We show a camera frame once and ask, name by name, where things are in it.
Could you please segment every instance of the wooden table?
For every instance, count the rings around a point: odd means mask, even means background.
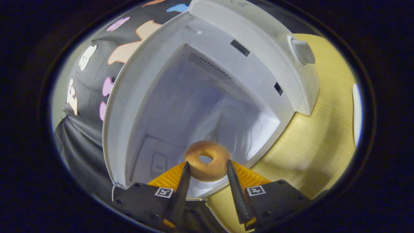
[[[319,94],[311,115],[296,113],[251,169],[271,181],[284,179],[312,199],[338,180],[354,154],[355,78],[326,39],[308,34],[295,36],[307,41],[315,54]],[[207,203],[229,231],[245,232],[244,225],[238,223],[229,186],[211,195]]]

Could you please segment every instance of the orange shape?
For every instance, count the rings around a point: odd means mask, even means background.
[[[144,7],[144,6],[147,6],[147,5],[152,5],[152,4],[157,4],[157,3],[160,3],[160,2],[163,2],[163,1],[165,1],[165,0],[154,0],[154,1],[151,1],[151,2],[148,2],[148,3],[145,3],[145,5],[143,5],[141,7]]]
[[[154,23],[154,20],[143,23],[135,30],[135,33],[140,38],[140,41],[118,46],[109,56],[108,65],[112,65],[116,61],[126,63],[141,43],[161,26],[161,24]]]

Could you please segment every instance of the black screw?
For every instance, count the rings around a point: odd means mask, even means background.
[[[271,213],[270,211],[263,212],[263,213],[262,213],[262,218],[267,218],[267,217],[269,217],[270,213]]]
[[[149,218],[152,219],[152,220],[157,220],[159,218],[159,215],[158,214],[150,214]]]

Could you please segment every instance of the white shape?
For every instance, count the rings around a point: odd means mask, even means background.
[[[72,107],[73,113],[77,116],[77,97],[75,97],[75,94],[76,91],[73,87],[73,78],[71,78],[67,89],[66,102]]]
[[[359,137],[361,136],[362,104],[357,84],[352,86],[352,95],[354,97],[354,140],[355,146],[358,146]]]
[[[170,198],[171,195],[173,194],[174,190],[173,189],[167,189],[167,188],[159,188],[156,192],[155,192],[155,196],[159,196],[159,197],[165,197],[165,198]]]
[[[249,196],[251,196],[251,197],[266,193],[261,185],[249,187],[249,188],[247,188],[247,192],[249,193]]]
[[[94,54],[95,50],[97,48],[97,45],[95,46],[89,46],[86,51],[83,53],[82,57],[79,61],[80,70],[84,70],[86,68],[86,65],[89,62],[89,59]]]

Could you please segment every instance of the donut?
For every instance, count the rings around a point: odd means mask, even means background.
[[[199,156],[204,155],[212,159],[209,163],[201,162]],[[227,163],[230,152],[219,143],[212,141],[198,141],[187,147],[184,160],[190,164],[190,174],[201,181],[211,182],[227,175]]]

